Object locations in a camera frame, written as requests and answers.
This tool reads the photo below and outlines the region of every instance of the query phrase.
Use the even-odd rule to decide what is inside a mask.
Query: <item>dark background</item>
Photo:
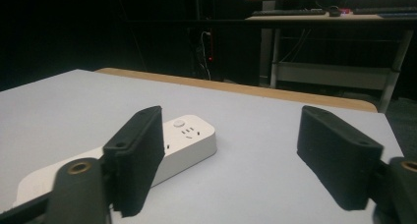
[[[74,69],[106,67],[175,76],[206,78],[197,63],[196,46],[202,30],[210,31],[212,78],[238,84],[259,84],[259,28],[178,28],[129,26],[123,19],[243,20],[262,9],[245,0],[0,0],[0,90],[31,83]],[[324,6],[375,7],[415,5],[416,0],[320,0]],[[276,8],[314,8],[312,0],[279,1]],[[301,30],[285,33],[282,54]],[[396,43],[315,41],[315,38],[395,37],[396,32],[313,30],[294,60],[317,63],[386,65]],[[417,45],[414,36],[404,61],[395,96],[416,97]]]

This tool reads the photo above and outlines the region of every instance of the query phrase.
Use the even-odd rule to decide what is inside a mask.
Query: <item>keyboard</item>
[[[400,14],[417,13],[417,7],[390,7],[390,8],[364,8],[354,9],[354,15]]]
[[[325,15],[324,10],[269,10],[269,11],[255,11],[252,16],[311,16],[311,15]]]

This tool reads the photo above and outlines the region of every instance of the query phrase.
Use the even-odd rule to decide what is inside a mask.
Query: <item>power strip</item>
[[[162,125],[165,156],[152,186],[212,156],[217,151],[212,125],[195,115],[185,115]],[[52,190],[55,174],[66,163],[84,157],[99,158],[102,147],[49,165],[25,176],[19,183],[13,206],[18,206]]]

